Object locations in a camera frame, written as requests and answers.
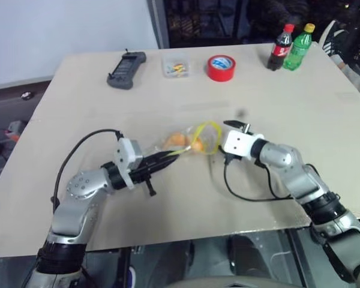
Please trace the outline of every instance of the beige tabletop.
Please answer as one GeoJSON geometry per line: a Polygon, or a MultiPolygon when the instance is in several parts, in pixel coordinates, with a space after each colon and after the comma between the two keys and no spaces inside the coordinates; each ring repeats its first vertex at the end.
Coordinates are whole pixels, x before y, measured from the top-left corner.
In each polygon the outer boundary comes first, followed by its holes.
{"type": "MultiPolygon", "coordinates": [[[[0,176],[0,257],[36,254],[52,218],[49,200],[57,171],[76,142],[100,128],[122,130],[149,151],[170,132],[214,120],[252,124],[275,143],[295,146],[313,163],[342,203],[360,217],[360,94],[315,44],[301,68],[272,72],[264,67],[271,46],[177,49],[191,76],[166,79],[161,57],[175,50],[146,51],[129,91],[113,89],[106,76],[121,52],[69,56],[64,60],[0,176]],[[206,60],[227,54],[237,62],[235,77],[213,82],[206,60]]],[[[67,165],[60,198],[78,170],[113,159],[112,134],[94,136],[67,165]]],[[[232,188],[248,197],[269,197],[265,172],[234,162],[232,188]]],[[[183,155],[153,176],[158,194],[144,186],[109,196],[90,250],[180,241],[309,224],[292,200],[249,203],[223,185],[223,157],[183,155]]]]}

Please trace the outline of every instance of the small plastic container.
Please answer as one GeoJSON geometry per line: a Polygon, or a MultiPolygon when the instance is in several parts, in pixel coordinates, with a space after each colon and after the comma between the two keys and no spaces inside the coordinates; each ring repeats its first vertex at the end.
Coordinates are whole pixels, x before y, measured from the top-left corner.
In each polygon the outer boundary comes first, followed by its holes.
{"type": "Polygon", "coordinates": [[[181,78],[190,75],[188,57],[181,52],[165,53],[161,58],[163,74],[167,78],[181,78]]]}

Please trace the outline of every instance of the white wall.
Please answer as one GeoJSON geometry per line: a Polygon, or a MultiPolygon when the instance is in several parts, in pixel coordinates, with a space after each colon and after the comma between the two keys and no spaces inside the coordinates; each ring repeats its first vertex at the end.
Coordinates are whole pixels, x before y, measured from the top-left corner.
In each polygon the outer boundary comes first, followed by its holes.
{"type": "Polygon", "coordinates": [[[146,0],[0,0],[0,87],[50,77],[70,53],[157,48],[146,0]]]}

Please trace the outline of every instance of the red bottle cap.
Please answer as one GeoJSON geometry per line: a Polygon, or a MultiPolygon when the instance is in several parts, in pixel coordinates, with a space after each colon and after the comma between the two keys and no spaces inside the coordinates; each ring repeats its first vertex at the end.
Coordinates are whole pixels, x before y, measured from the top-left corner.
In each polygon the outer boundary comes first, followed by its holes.
{"type": "Polygon", "coordinates": [[[294,28],[295,28],[294,24],[286,24],[284,26],[284,31],[287,33],[292,33],[294,28]]]}

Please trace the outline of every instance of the floor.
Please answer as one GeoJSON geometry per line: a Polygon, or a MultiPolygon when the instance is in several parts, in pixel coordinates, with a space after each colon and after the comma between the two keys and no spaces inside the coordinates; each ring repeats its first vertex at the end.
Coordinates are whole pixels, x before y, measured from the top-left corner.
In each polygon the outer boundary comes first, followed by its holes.
{"type": "MultiPolygon", "coordinates": [[[[7,127],[14,120],[28,121],[47,84],[39,83],[25,88],[0,91],[0,128],[7,127]],[[35,98],[29,101],[19,99],[19,95],[29,89],[36,92],[35,98]]],[[[5,136],[1,135],[0,140],[5,140],[5,136]]],[[[6,153],[5,156],[9,157],[10,149],[6,153]]],[[[0,157],[0,166],[4,165],[5,160],[0,157]]],[[[298,254],[305,258],[306,265],[303,267],[302,273],[307,275],[307,287],[353,287],[338,278],[321,247],[311,240],[308,229],[294,231],[302,246],[297,252],[293,252],[288,237],[289,232],[272,231],[245,234],[260,251],[273,279],[301,286],[302,280],[295,259],[298,254]]],[[[233,275],[227,250],[229,237],[222,236],[197,239],[192,243],[185,241],[143,247],[138,253],[131,255],[131,264],[137,272],[136,288],[163,287],[164,284],[183,278],[233,275]],[[193,260],[190,261],[185,257],[186,264],[180,265],[182,263],[180,259],[183,259],[184,256],[180,251],[182,251],[182,247],[189,247],[190,244],[194,247],[193,260]]],[[[98,287],[111,288],[113,286],[118,256],[117,251],[87,253],[84,266],[94,277],[98,287]]],[[[0,258],[0,288],[19,287],[34,259],[34,256],[0,258]]],[[[246,256],[243,255],[240,259],[245,261],[246,256]]],[[[80,286],[85,287],[85,282],[82,281],[80,286]]]]}

